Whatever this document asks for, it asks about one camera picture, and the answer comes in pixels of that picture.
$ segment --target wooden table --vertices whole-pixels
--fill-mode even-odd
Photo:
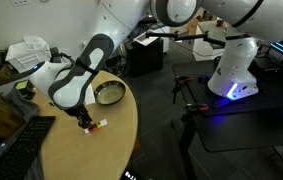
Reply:
[[[95,89],[109,80],[123,82],[110,73],[100,71],[92,87]],[[40,106],[40,115],[56,116],[42,145],[45,179],[104,180],[121,177],[132,153],[138,124],[134,96],[127,85],[126,89],[124,98],[116,104],[86,106],[94,121],[108,121],[108,125],[89,134],[84,134],[76,118],[50,106],[48,99],[36,91],[33,102]]]

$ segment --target white robotic arm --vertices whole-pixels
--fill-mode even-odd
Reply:
[[[231,100],[258,92],[255,78],[247,71],[257,51],[254,38],[283,40],[283,0],[102,0],[87,37],[90,41],[75,63],[39,64],[30,81],[55,106],[81,122],[86,88],[149,6],[167,26],[186,24],[201,6],[227,21],[233,27],[229,27],[223,56],[208,86]]]

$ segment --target keyboard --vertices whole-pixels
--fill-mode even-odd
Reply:
[[[0,157],[0,180],[24,178],[54,120],[54,116],[31,118],[12,145]]]

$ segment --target floor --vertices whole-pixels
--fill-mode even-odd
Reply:
[[[171,92],[174,63],[194,61],[188,41],[170,42],[170,50],[164,55],[163,69],[122,79],[132,89],[139,111],[138,140],[141,147],[135,151],[128,167],[144,179],[183,180],[185,172],[171,121],[184,112],[184,102],[177,97],[172,104]],[[208,153],[198,137],[189,149],[198,179],[283,179],[283,161],[272,148]]]

